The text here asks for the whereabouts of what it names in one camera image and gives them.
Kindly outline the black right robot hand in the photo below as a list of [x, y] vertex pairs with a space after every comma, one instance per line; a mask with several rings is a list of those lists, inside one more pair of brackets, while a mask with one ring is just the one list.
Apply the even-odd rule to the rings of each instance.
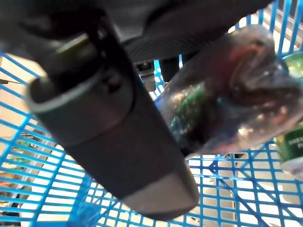
[[194, 53], [268, 0], [3, 0], [0, 49], [46, 72], [31, 112], [108, 192], [155, 220], [199, 202], [136, 64]]

